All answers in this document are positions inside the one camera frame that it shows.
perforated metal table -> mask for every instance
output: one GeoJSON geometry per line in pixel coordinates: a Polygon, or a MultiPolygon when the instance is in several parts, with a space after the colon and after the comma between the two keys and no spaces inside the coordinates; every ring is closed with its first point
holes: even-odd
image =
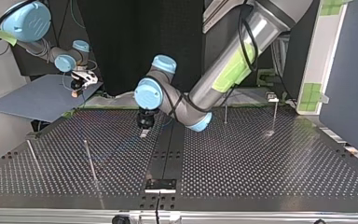
{"type": "Polygon", "coordinates": [[[228,124],[216,109],[202,133],[159,114],[146,139],[136,113],[79,111],[31,141],[36,160],[26,143],[3,156],[0,209],[358,213],[358,159],[290,108],[275,123],[273,108],[230,108],[228,124]],[[146,194],[149,179],[176,193],[146,194]]]}

blue joint cap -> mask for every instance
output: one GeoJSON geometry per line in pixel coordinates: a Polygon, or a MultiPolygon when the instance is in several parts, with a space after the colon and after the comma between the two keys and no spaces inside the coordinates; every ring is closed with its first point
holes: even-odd
{"type": "Polygon", "coordinates": [[[14,35],[22,42],[34,42],[45,36],[50,24],[51,14],[48,8],[42,3],[34,1],[4,19],[0,29],[14,35]]]}
{"type": "Polygon", "coordinates": [[[212,113],[209,112],[208,114],[205,115],[202,121],[196,123],[193,126],[187,126],[187,128],[193,130],[194,132],[200,133],[208,127],[208,124],[211,122],[211,120],[212,120],[212,113]]]}
{"type": "Polygon", "coordinates": [[[90,45],[84,40],[75,40],[72,47],[83,52],[90,52],[90,45]]]}
{"type": "Polygon", "coordinates": [[[142,79],[135,89],[135,101],[143,109],[153,110],[161,106],[164,95],[159,84],[150,78],[142,79]]]}
{"type": "Polygon", "coordinates": [[[154,58],[152,65],[164,72],[175,74],[176,72],[176,61],[165,55],[158,55],[154,58]]]}
{"type": "Polygon", "coordinates": [[[67,54],[59,55],[54,64],[62,72],[69,72],[76,68],[76,60],[67,54]]]}

white cable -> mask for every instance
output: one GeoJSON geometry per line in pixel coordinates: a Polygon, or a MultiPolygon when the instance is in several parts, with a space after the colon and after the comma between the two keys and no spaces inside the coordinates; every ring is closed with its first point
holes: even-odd
{"type": "Polygon", "coordinates": [[[47,63],[50,62],[50,56],[51,56],[51,44],[50,42],[48,42],[46,39],[42,39],[42,44],[43,44],[43,50],[40,53],[33,53],[30,50],[27,50],[27,52],[35,57],[43,57],[46,54],[48,55],[46,61],[47,63]]]}
{"type": "Polygon", "coordinates": [[[90,60],[89,59],[89,62],[92,62],[92,63],[94,63],[94,67],[92,67],[91,69],[85,69],[85,70],[72,70],[73,72],[88,72],[88,71],[95,71],[97,68],[98,68],[98,64],[95,62],[95,61],[93,61],[93,60],[90,60]]]}
{"type": "Polygon", "coordinates": [[[63,74],[62,74],[62,85],[63,85],[64,88],[66,88],[68,91],[80,91],[80,90],[83,89],[83,87],[81,87],[81,88],[79,88],[79,89],[77,89],[77,90],[73,90],[72,88],[67,87],[67,86],[65,85],[65,75],[66,75],[66,73],[63,73],[63,74]]]}

vertical metal post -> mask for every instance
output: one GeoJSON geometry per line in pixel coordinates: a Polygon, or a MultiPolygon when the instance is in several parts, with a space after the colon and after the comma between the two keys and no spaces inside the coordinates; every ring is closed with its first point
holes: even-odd
{"type": "Polygon", "coordinates": [[[36,154],[34,154],[34,148],[32,146],[31,140],[28,139],[27,144],[28,144],[28,148],[31,150],[32,157],[34,158],[34,160],[37,160],[36,154]]]}
{"type": "Polygon", "coordinates": [[[272,131],[273,131],[273,132],[275,132],[275,122],[276,122],[276,120],[277,120],[278,103],[279,103],[279,102],[276,102],[276,103],[275,103],[274,120],[273,120],[273,122],[272,122],[272,131]]]}
{"type": "Polygon", "coordinates": [[[227,124],[228,99],[225,99],[225,101],[225,124],[227,124]]]}
{"type": "Polygon", "coordinates": [[[89,149],[89,142],[86,139],[84,140],[84,147],[86,148],[87,156],[89,157],[89,167],[92,171],[92,176],[94,177],[95,181],[98,181],[97,175],[95,174],[94,163],[92,162],[92,157],[89,149]]]}

metal bracket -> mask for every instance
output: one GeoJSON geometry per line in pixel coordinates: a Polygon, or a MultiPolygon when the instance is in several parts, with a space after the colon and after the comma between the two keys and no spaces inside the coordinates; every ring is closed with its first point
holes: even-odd
{"type": "Polygon", "coordinates": [[[148,179],[145,193],[176,193],[176,182],[175,179],[148,179]]]}
{"type": "Polygon", "coordinates": [[[214,27],[228,12],[241,4],[244,0],[214,0],[205,10],[203,14],[203,27],[202,32],[208,31],[214,27]]]}
{"type": "Polygon", "coordinates": [[[330,101],[330,98],[328,98],[328,96],[321,94],[321,102],[323,104],[328,104],[329,101],[330,101]]]}

